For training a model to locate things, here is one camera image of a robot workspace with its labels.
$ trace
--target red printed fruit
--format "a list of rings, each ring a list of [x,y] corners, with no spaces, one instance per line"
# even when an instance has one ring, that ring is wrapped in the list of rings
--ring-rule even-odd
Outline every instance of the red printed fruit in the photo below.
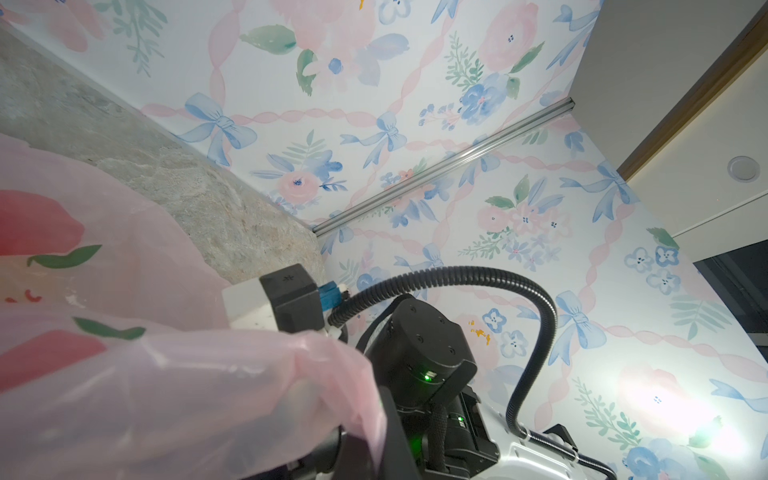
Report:
[[[85,228],[59,202],[18,190],[0,190],[0,256],[67,253]]]

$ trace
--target wall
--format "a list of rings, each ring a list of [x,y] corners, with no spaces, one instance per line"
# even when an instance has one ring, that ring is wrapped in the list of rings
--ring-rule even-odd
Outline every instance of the wall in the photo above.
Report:
[[[732,210],[768,193],[766,76],[762,54],[630,180],[694,261],[768,239],[768,199]],[[740,155],[760,164],[755,181],[728,175],[728,162]]]
[[[607,0],[574,79],[574,116],[618,167],[763,0]]]
[[[329,276],[354,291],[431,266],[529,276],[556,296],[560,328],[524,424],[563,423],[619,478],[764,478],[768,415],[743,399],[768,397],[768,365],[590,139],[573,148],[579,129],[559,118],[321,238]],[[427,197],[434,219],[386,217]],[[476,287],[416,296],[462,326],[472,386],[503,412],[538,333],[533,306]],[[382,308],[350,320],[353,341]]]
[[[1,28],[0,133],[94,165],[160,204],[232,283],[294,263],[325,280],[312,232]]]
[[[597,0],[2,5],[2,21],[308,225],[567,96],[599,9]]]

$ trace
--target wooden trim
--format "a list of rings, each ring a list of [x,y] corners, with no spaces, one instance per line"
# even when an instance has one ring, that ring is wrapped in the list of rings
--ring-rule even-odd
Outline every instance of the wooden trim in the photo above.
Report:
[[[629,180],[768,47],[768,2],[618,168]]]

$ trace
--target metal trim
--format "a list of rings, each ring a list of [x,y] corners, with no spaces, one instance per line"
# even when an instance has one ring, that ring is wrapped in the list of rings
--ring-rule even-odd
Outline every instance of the metal trim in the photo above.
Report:
[[[451,170],[459,168],[462,165],[466,165],[469,162],[482,157],[483,155],[487,154],[489,151],[494,150],[500,147],[501,145],[511,140],[514,140],[515,138],[520,137],[521,135],[524,135],[537,127],[540,127],[541,125],[552,120],[553,118],[556,118],[563,114],[568,113],[569,111],[573,110],[573,107],[574,107],[574,102],[573,100],[571,100],[570,97],[565,98],[556,104],[550,105],[544,110],[539,111],[538,113],[533,114],[530,117],[526,117],[523,120],[520,120],[519,122],[513,125],[510,125],[504,130],[498,132],[497,134],[493,134],[492,136],[486,138],[482,142],[476,145],[472,145],[470,148],[467,148],[466,150],[459,152],[453,157],[450,157],[443,161],[439,161],[437,164],[432,165],[430,168],[427,168],[422,173],[414,175],[408,180],[404,180],[403,182],[395,185],[389,190],[386,190],[380,194],[374,195],[373,197],[370,197],[368,200],[365,200],[360,204],[357,204],[356,206],[348,210],[345,210],[344,212],[337,215],[336,217],[322,222],[320,225],[317,225],[316,227],[314,227],[312,231],[318,237],[320,237],[332,230],[335,230],[336,228],[341,227],[343,224],[351,222],[367,214],[371,210],[375,210],[376,208],[379,208],[395,200],[397,197],[401,197],[402,195],[407,194],[411,190],[415,190],[416,188],[421,187],[423,184],[426,184],[429,181],[432,181],[435,178]]]

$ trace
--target blue connector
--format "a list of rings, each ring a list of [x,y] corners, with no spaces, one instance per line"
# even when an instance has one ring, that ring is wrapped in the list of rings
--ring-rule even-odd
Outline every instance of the blue connector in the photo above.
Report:
[[[336,282],[328,282],[317,289],[320,292],[320,303],[323,305],[323,312],[331,310],[341,305],[341,290]]]

